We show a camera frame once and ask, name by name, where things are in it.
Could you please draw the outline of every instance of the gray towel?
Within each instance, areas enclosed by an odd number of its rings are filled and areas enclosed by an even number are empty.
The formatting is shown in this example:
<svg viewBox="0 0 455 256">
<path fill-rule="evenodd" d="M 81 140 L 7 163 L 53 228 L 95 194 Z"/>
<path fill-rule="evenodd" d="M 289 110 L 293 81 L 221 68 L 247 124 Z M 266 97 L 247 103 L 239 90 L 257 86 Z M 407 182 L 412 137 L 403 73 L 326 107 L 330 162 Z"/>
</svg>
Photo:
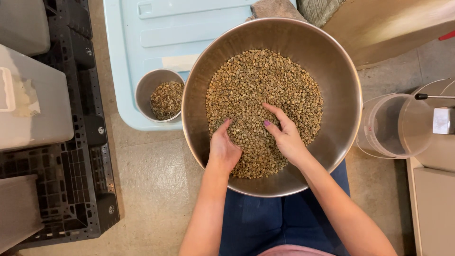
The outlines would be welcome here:
<svg viewBox="0 0 455 256">
<path fill-rule="evenodd" d="M 259 0 L 251 5 L 253 15 L 246 21 L 265 17 L 285 17 L 308 22 L 289 0 Z"/>
</svg>

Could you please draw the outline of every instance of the hand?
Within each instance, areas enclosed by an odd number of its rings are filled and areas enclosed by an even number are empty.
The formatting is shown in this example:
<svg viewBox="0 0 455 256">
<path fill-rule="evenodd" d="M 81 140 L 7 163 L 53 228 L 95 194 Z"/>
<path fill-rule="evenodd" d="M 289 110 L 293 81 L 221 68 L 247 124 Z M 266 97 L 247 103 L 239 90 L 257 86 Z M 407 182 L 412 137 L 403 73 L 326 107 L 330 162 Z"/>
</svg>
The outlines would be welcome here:
<svg viewBox="0 0 455 256">
<path fill-rule="evenodd" d="M 214 165 L 222 172 L 229 174 L 242 155 L 242 149 L 234 145 L 228 135 L 228 127 L 231 119 L 227 118 L 224 123 L 212 135 L 210 141 L 210 155 L 208 165 Z"/>
<path fill-rule="evenodd" d="M 305 157 L 305 154 L 308 153 L 311 155 L 302 142 L 295 123 L 289 119 L 283 110 L 267 103 L 262 103 L 262 105 L 265 109 L 275 114 L 280 121 L 282 131 L 268 120 L 264 120 L 264 125 L 268 132 L 275 137 L 278 149 L 283 156 L 285 156 L 291 164 L 297 165 L 298 161 L 302 159 L 302 157 Z"/>
</svg>

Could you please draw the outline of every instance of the blue jeans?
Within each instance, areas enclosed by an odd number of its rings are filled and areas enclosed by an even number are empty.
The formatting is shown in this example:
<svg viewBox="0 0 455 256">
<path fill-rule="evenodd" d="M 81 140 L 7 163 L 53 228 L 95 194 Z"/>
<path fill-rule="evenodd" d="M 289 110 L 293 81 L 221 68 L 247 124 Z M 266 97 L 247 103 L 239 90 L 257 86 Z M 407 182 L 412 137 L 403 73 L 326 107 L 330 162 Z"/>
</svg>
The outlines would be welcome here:
<svg viewBox="0 0 455 256">
<path fill-rule="evenodd" d="M 350 195 L 344 160 L 331 175 Z M 284 244 L 349 255 L 310 189 L 281 198 L 227 191 L 220 256 L 256 256 Z"/>
</svg>

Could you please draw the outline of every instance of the forearm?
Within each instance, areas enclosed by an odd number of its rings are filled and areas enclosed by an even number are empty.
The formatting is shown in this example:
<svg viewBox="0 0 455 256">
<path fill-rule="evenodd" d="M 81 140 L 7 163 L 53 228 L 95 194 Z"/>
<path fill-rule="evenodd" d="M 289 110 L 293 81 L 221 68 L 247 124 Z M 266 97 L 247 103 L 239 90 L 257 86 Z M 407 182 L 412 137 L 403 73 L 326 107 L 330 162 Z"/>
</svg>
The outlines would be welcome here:
<svg viewBox="0 0 455 256">
<path fill-rule="evenodd" d="M 381 229 L 341 189 L 322 165 L 308 153 L 298 164 L 311 191 L 352 256 L 395 256 Z"/>
<path fill-rule="evenodd" d="M 202 177 L 196 206 L 180 248 L 180 256 L 217 256 L 229 176 L 209 163 Z"/>
</svg>

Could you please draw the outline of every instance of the white plastic container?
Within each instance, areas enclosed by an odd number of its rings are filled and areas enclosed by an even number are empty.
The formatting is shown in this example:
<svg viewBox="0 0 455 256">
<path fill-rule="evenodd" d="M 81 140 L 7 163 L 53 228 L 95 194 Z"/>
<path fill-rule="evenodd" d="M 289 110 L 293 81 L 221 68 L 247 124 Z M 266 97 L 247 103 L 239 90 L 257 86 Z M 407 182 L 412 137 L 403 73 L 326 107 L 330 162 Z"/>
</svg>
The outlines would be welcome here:
<svg viewBox="0 0 455 256">
<path fill-rule="evenodd" d="M 49 50 L 43 0 L 0 1 L 0 44 L 29 56 Z"/>
<path fill-rule="evenodd" d="M 65 74 L 0 45 L 0 150 L 73 136 Z"/>
<path fill-rule="evenodd" d="M 44 228 L 36 174 L 0 179 L 0 253 Z"/>
<path fill-rule="evenodd" d="M 389 159 L 406 159 L 430 144 L 433 109 L 409 94 L 389 94 L 363 104 L 357 146 L 365 153 Z"/>
</svg>

